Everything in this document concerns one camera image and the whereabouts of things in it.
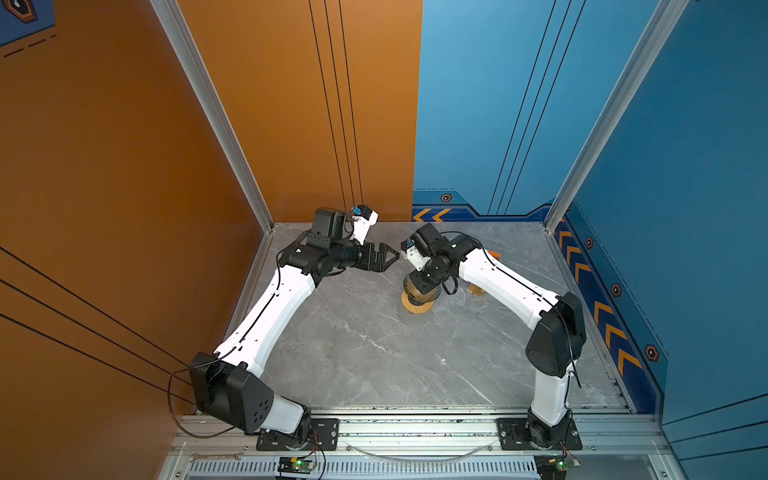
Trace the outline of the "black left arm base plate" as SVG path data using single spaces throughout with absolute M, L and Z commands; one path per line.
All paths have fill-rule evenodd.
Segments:
M 313 418 L 306 440 L 299 441 L 287 434 L 270 431 L 258 437 L 256 450 L 309 452 L 319 446 L 325 452 L 335 451 L 338 446 L 339 427 L 338 418 Z

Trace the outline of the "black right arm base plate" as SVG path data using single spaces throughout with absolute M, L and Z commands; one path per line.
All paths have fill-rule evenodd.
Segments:
M 566 415 L 555 426 L 548 426 L 536 418 L 500 418 L 496 428 L 501 448 L 505 451 L 583 449 L 574 419 Z

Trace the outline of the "wooden ring dripper stand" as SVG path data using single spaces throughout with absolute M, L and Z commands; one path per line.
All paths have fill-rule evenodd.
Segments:
M 406 312 L 412 315 L 421 315 L 429 312 L 433 305 L 433 301 L 428 302 L 414 302 L 407 293 L 401 295 L 401 303 Z

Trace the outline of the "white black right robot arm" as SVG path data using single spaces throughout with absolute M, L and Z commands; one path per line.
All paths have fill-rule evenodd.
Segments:
M 440 232 L 426 224 L 401 242 L 413 266 L 404 280 L 403 306 L 424 313 L 446 282 L 463 280 L 491 295 L 524 322 L 531 335 L 525 355 L 535 369 L 534 396 L 527 412 L 530 442 L 539 449 L 565 444 L 573 430 L 568 395 L 578 381 L 577 360 L 587 340 L 582 302 L 572 292 L 547 290 L 494 258 L 475 237 Z

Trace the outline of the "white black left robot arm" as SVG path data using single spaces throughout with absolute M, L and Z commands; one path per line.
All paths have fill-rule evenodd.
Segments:
M 311 227 L 277 253 L 268 287 L 240 325 L 213 354 L 200 352 L 189 365 L 199 411 L 247 435 L 308 439 L 310 408 L 276 394 L 261 376 L 290 320 L 323 279 L 348 269 L 384 272 L 398 260 L 391 246 L 367 241 L 377 220 L 367 205 L 316 210 Z

